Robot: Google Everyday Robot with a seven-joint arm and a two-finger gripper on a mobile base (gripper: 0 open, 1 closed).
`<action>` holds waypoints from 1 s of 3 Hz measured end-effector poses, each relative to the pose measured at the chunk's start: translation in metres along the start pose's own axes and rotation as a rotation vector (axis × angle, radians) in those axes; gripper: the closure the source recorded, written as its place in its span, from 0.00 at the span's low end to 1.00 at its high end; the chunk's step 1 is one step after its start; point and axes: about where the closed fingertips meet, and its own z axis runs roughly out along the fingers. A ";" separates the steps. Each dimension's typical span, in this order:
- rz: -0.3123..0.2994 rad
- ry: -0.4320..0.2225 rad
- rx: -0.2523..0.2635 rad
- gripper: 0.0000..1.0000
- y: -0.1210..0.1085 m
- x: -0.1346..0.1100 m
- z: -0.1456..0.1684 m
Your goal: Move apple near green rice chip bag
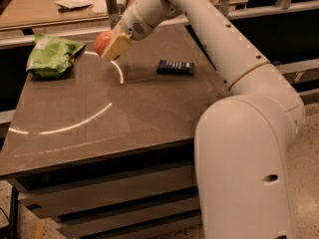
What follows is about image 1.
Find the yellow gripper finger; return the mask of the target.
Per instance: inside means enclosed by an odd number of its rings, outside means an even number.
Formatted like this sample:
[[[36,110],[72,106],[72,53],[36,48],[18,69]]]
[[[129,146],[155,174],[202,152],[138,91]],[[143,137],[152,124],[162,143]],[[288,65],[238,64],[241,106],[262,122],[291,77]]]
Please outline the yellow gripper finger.
[[[101,57],[113,61],[131,46],[131,36],[125,33],[103,38],[104,49]]]

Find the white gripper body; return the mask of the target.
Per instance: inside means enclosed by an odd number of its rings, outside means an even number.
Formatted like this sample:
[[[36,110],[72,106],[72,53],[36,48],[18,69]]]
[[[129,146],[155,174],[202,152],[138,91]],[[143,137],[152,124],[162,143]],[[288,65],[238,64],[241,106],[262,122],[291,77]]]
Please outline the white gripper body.
[[[141,40],[154,30],[150,7],[133,4],[126,9],[113,31],[126,34],[133,40]]]

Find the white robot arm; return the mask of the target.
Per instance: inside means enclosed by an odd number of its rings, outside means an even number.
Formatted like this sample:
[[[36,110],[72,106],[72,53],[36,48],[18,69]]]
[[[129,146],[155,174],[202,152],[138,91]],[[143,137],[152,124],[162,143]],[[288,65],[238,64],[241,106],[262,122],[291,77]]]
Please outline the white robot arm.
[[[136,0],[95,48],[111,61],[183,14],[228,97],[199,119],[194,159],[206,239],[295,239],[286,153],[305,124],[300,96],[208,0]]]

